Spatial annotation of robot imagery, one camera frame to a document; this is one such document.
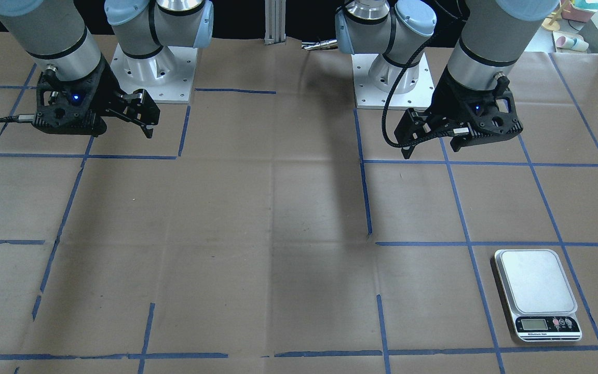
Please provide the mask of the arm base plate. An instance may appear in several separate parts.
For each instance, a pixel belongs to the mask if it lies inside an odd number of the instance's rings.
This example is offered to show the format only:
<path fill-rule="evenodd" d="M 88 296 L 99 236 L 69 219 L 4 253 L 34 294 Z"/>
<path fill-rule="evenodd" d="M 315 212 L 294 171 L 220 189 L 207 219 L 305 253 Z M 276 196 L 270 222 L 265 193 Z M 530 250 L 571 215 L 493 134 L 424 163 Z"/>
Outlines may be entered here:
<path fill-rule="evenodd" d="M 406 70 L 396 89 L 391 90 L 401 70 L 380 54 L 352 56 L 356 107 L 381 110 L 388 105 L 391 110 L 423 111 L 430 106 L 434 83 L 425 54 L 418 64 Z"/>
<path fill-rule="evenodd" d="M 110 67 L 122 90 L 147 90 L 157 103 L 189 104 L 199 49 L 164 47 L 151 58 L 133 59 L 117 45 Z"/>

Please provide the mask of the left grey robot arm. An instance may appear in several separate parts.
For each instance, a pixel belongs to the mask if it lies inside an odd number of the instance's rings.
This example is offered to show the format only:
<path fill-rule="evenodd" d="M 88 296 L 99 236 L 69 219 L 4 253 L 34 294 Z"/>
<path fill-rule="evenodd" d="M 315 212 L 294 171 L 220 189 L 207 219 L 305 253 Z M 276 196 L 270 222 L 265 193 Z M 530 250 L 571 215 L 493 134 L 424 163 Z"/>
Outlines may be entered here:
<path fill-rule="evenodd" d="M 335 38 L 341 52 L 376 54 L 385 67 L 375 75 L 389 98 L 425 48 L 442 32 L 462 25 L 455 48 L 435 86 L 430 105 L 406 109 L 394 139 L 387 134 L 388 104 L 380 117 L 385 142 L 410 158 L 416 146 L 449 137 L 453 151 L 507 141 L 524 127 L 509 88 L 509 73 L 558 6 L 556 1 L 467 1 L 466 15 L 441 23 L 423 1 L 344 1 L 335 12 Z"/>

